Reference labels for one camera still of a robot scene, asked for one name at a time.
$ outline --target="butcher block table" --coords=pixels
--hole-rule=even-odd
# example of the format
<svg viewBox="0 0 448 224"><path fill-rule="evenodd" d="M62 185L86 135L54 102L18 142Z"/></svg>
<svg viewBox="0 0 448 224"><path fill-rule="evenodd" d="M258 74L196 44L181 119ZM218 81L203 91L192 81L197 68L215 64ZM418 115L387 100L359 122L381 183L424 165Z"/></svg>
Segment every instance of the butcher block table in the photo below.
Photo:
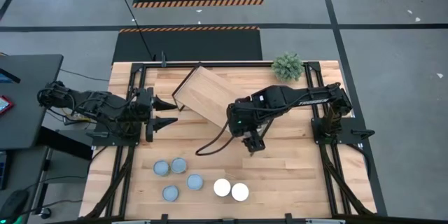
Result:
<svg viewBox="0 0 448 224"><path fill-rule="evenodd" d="M133 62L113 65L108 91L126 97ZM320 61L325 85L339 82L344 87L338 61ZM153 87L154 93L166 102L174 103L172 93L191 71L191 67L155 68L146 72L145 88ZM280 83L269 67L216 67L208 70L252 94L269 85ZM139 74L135 86L139 84ZM317 80L313 74L314 85ZM307 88L305 74L298 82L288 83L292 88ZM182 111L158 111L160 117L177 117L178 122L154 133L154 141L145 141L141 135L135 148L129 185L125 219L218 219L218 218L284 218L292 213L294 218L331 217L319 147L314 143L310 120L311 106L291 109L276 118L265 135L266 149L252 157L241 139L235 139L221 152L204 157L195 151L212 140L221 128L198 113L185 107ZM221 147L230 138L224 132L221 138L205 151ZM101 199L111 182L116 147L108 147L90 166L80 216L90 212ZM359 200L375 212L375 203L363 156L345 145L339 145L339 154L345 180ZM153 173L158 160L170 163L174 158L184 158L188 170L184 174L166 177ZM186 179L190 174L200 174L204 186L199 191L189 190ZM236 184L245 183L250 191L248 199L237 202L231 195L218 197L213 185L225 178ZM175 185L179 196L175 202L162 198L165 186ZM333 181L337 206L342 213L340 190ZM113 215L118 214L121 188L115 194Z"/></svg>

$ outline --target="gray floor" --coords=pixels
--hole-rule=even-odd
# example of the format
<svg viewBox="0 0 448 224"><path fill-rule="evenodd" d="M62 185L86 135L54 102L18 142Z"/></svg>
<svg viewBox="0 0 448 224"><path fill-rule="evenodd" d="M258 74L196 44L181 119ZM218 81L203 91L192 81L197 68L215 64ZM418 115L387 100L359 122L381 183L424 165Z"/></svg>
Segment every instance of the gray floor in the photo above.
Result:
<svg viewBox="0 0 448 224"><path fill-rule="evenodd" d="M340 24L448 22L446 0L332 0ZM262 6L134 10L141 25L328 24L324 0L265 0ZM132 25L123 0L13 0L0 27ZM263 58L296 51L304 60L338 60L328 29L262 29ZM108 78L116 31L0 32L8 54L61 53L63 69ZM371 138L390 216L448 219L448 30L343 30L347 57ZM67 73L59 79L79 90L105 90L106 82ZM44 125L65 129L45 117ZM52 185L46 201L80 199L83 184ZM73 220L79 204L54 206L53 217Z"/></svg>

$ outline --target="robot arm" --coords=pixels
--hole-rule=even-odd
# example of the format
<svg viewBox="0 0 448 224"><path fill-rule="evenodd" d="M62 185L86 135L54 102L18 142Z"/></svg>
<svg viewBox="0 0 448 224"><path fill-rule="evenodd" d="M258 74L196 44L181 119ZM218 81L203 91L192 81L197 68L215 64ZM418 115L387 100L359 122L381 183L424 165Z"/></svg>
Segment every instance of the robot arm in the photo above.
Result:
<svg viewBox="0 0 448 224"><path fill-rule="evenodd" d="M340 88L340 83L298 90L272 85L250 97L229 104L227 119L232 136L245 136L243 142L252 153L265 149L263 139L258 134L262 125L294 107L326 103L330 105L330 109L324 118L325 123L321 131L323 134L335 136L341 130L340 118L352 109L347 94Z"/></svg>
<svg viewBox="0 0 448 224"><path fill-rule="evenodd" d="M50 109L68 108L87 118L105 125L109 133L121 139L140 135L135 123L146 124L146 140L152 141L153 130L176 122L177 118L152 118L156 111L175 109L176 106L153 96L153 89L135 89L128 101L110 92L78 92L64 86L60 81L49 83L37 94L40 105Z"/></svg>

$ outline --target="potted plant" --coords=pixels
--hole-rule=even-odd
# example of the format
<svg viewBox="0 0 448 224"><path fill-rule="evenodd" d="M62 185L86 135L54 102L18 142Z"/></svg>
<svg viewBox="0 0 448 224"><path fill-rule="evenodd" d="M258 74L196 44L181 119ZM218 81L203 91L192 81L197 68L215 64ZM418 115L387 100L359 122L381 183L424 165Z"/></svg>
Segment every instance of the potted plant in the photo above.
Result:
<svg viewBox="0 0 448 224"><path fill-rule="evenodd" d="M281 82L291 80L298 81L300 74L303 73L302 60L295 52L285 52L282 56L278 56L271 65L277 79Z"/></svg>

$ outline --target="wire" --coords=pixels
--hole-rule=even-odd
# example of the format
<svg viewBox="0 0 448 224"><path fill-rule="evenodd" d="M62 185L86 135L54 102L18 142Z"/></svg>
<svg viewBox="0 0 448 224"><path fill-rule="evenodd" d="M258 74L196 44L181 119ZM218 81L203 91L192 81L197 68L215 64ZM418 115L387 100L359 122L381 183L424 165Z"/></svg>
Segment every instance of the wire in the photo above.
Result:
<svg viewBox="0 0 448 224"><path fill-rule="evenodd" d="M128 100L127 100L123 105L121 105L121 106L115 107L115 106L112 106L112 104L110 104L110 103L108 103L108 102L104 102L104 103L105 103L105 105L110 106L112 109L121 109L121 108L124 108L124 107L128 106L128 105L132 102L133 98L135 98L135 97L137 96L137 93L135 92L135 91L136 91L136 88L134 88L132 91L134 92L134 94L132 94L131 98L128 99Z"/></svg>
<svg viewBox="0 0 448 224"><path fill-rule="evenodd" d="M102 153L104 150L106 150L106 148L107 148L107 146L105 146L105 147L103 147L101 150L99 150L98 152L97 152L97 154L95 154L93 157L92 157L92 160L90 161L90 162L92 162L100 153Z"/></svg>
<svg viewBox="0 0 448 224"><path fill-rule="evenodd" d="M78 109L81 105L83 105L86 102L93 102L93 101L103 101L103 99L99 98L91 98L91 99L85 99L84 101L80 102L74 109L71 110L71 114L73 115L75 113L75 110Z"/></svg>
<svg viewBox="0 0 448 224"><path fill-rule="evenodd" d="M210 145L214 144L221 137L221 135L224 133L225 128L228 125L229 125L229 121L225 122L225 125L222 128L222 130L219 132L218 136L216 136L215 139L211 140L208 144L206 144L203 147L197 149L195 154L198 155L198 156L213 155L215 153L218 153L218 152L222 151L225 147L227 147L230 144L230 142L234 139L233 136L223 146L221 146L219 149L211 151L209 153L200 153L200 151L203 151L205 148L207 148Z"/></svg>
<svg viewBox="0 0 448 224"><path fill-rule="evenodd" d="M39 90L39 92L37 92L37 101L39 102L40 105L46 107L46 105L41 101L41 95L42 95L43 92L48 91L48 90L51 90L51 91L54 91L54 92L58 92L58 93L63 94L63 95L68 95L70 97L70 99L71 99L71 109L72 110L74 109L74 107L75 107L75 98L73 97L73 95L67 94L67 93L65 93L63 91L55 90L55 89L49 88L49 87L43 88L43 89Z"/></svg>
<svg viewBox="0 0 448 224"><path fill-rule="evenodd" d="M109 80L106 80L106 79L93 78L93 77L89 77L89 76L82 75L82 74L80 74L80 73L75 73L75 72L72 72L72 71L67 71L67 70L64 70L64 69L60 69L60 70L63 71L63 72L69 73L69 74L74 74L74 75L81 76L81 77L84 77L84 78L88 78L88 79L90 79L90 80L94 80L94 81L107 81L107 82L109 82Z"/></svg>
<svg viewBox="0 0 448 224"><path fill-rule="evenodd" d="M77 120L72 120L72 119L66 117L65 115L62 115L61 113L58 113L58 112L54 111L52 108L48 108L48 110L51 111L51 112L53 112L53 113L55 113L55 114L58 115L58 116L62 116L63 118L66 118L66 119L69 120L69 121L77 122Z"/></svg>
<svg viewBox="0 0 448 224"><path fill-rule="evenodd" d="M357 147L357 145L355 145L353 143L349 143L347 145L349 147L351 147L352 149L358 151L359 153L363 154L364 160L365 160L365 166L367 169L367 177L370 178L370 160L369 160L369 157L367 156L367 153L362 148Z"/></svg>
<svg viewBox="0 0 448 224"><path fill-rule="evenodd" d="M85 179L87 176L58 176L58 177L54 177L54 178L47 178L47 179L43 179L37 183L33 183L31 185L28 185L24 190L28 190L33 186L37 186L38 184L42 183L42 182L46 182L46 181L50 181L50 180L55 180L55 179L65 179L65 178L76 178L76 179Z"/></svg>
<svg viewBox="0 0 448 224"><path fill-rule="evenodd" d="M102 148L101 150L99 150L95 155L93 155L92 159L90 160L89 166L90 166L90 164L92 164L93 160L94 160L100 153L102 153L104 150L106 150L107 147L108 147L108 146L103 147L103 148ZM55 179L65 179L65 178L85 179L85 178L87 178L87 175L86 175L86 176L58 176L58 177L54 177L54 178L46 178L46 179L43 179L43 180L41 180L41 181L39 181L39 182L37 182L37 183L33 183L33 184L31 184L31 185L28 185L24 190L28 190L28 189L30 189L31 187L33 187L33 186L37 186L38 184L40 184L40 183L42 183L42 182L46 182L46 181L50 181L50 180L55 180Z"/></svg>
<svg viewBox="0 0 448 224"><path fill-rule="evenodd" d="M68 119L70 115L64 110L64 108L61 108L61 111L64 113L65 117ZM75 121L83 121L83 122L89 122L89 123L90 123L90 119L89 119L89 118L72 119L72 120L75 120Z"/></svg>
<svg viewBox="0 0 448 224"><path fill-rule="evenodd" d="M8 216L6 218L0 217L0 218L2 220L8 220L8 219L11 219L11 218L14 218L14 217L17 217L17 216L21 216L23 214L29 214L29 213L31 213L31 212L33 212L35 210L39 210L39 209L46 208L46 207L51 207L51 206L54 206L56 204L65 203L65 202L78 203L78 202L82 202L82 201L83 201L82 199L78 199L78 200L63 199L63 200L59 200L59 201L56 201L56 202L53 202L53 203L49 203L49 204L43 205L41 207L36 207L35 209L31 209L31 210L28 210L28 211L23 211L22 213L19 213L19 214L14 215L14 216Z"/></svg>
<svg viewBox="0 0 448 224"><path fill-rule="evenodd" d="M154 57L153 57L153 54L152 54L151 51L149 50L148 44L146 44L145 38L143 37L143 34L141 33L139 23L137 22L137 19L135 18L134 14L133 14L133 12L132 12L132 10L131 10L131 7L130 7L130 5L128 4L127 0L125 0L125 3L126 3L126 7L127 7L127 9L129 10L129 13L131 13L132 18L134 19L135 26L136 26L137 29L139 30L139 34L140 34L141 40L143 41L143 44L145 45L146 51L148 52L150 59L154 61L154 60L155 60L155 55L154 55Z"/></svg>
<svg viewBox="0 0 448 224"><path fill-rule="evenodd" d="M50 113L50 112L48 112L48 111L45 111L45 113L47 113L48 115L52 116L52 117L53 117L54 119L56 119L56 120L60 121L61 123L63 123L63 122L64 122L63 120L61 120L61 119L57 118L57 117L56 117L56 115L53 115L52 113Z"/></svg>

